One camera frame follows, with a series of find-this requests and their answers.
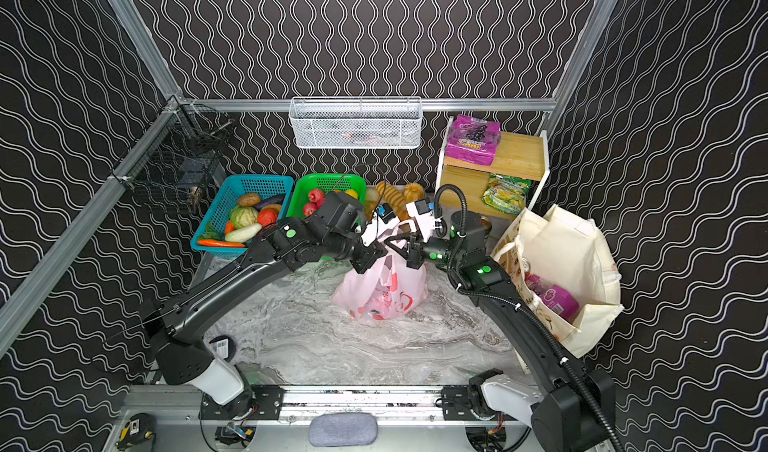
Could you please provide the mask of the pink peach plastic bag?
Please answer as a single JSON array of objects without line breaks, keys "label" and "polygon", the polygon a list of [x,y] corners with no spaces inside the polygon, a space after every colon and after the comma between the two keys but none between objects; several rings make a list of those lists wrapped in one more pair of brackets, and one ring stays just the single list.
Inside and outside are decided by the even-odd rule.
[{"label": "pink peach plastic bag", "polygon": [[353,318],[374,320],[399,318],[412,311],[429,295],[425,265],[410,268],[406,260],[389,247],[364,273],[351,270],[330,297],[333,305]]}]

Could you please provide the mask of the floral canvas tote bag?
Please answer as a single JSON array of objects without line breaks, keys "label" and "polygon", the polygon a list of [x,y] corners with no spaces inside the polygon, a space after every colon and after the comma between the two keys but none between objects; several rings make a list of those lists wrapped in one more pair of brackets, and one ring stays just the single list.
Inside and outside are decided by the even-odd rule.
[{"label": "floral canvas tote bag", "polygon": [[[621,274],[592,219],[554,205],[544,216],[524,209],[502,234],[492,257],[512,277],[542,324],[574,356],[592,350],[622,313]],[[551,311],[525,283],[536,274],[568,290],[580,310],[572,322]]]}]

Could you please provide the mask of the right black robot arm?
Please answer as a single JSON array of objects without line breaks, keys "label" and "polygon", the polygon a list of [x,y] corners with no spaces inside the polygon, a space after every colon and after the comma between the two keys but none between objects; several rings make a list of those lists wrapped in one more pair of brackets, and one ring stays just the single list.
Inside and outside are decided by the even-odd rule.
[{"label": "right black robot arm", "polygon": [[472,300],[501,329],[531,371],[542,398],[531,405],[531,429],[546,451],[586,451],[609,441],[624,446],[615,429],[615,386],[611,377],[590,369],[564,345],[525,303],[511,275],[486,251],[478,213],[468,208],[462,190],[444,184],[432,205],[441,222],[441,196],[452,191],[460,201],[450,225],[425,239],[422,231],[400,234],[386,245],[415,268],[430,260],[440,265],[455,291]]}]

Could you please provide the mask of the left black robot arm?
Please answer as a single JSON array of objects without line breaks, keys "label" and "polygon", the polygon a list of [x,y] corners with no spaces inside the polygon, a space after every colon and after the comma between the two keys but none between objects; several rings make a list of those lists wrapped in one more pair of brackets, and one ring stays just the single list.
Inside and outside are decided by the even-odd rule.
[{"label": "left black robot arm", "polygon": [[165,382],[194,386],[218,405],[242,396],[248,383],[205,343],[205,332],[256,291],[324,257],[347,260],[356,272],[366,272],[386,248],[363,240],[363,220],[358,200],[332,192],[308,218],[278,220],[258,232],[237,259],[161,303],[145,329]]}]

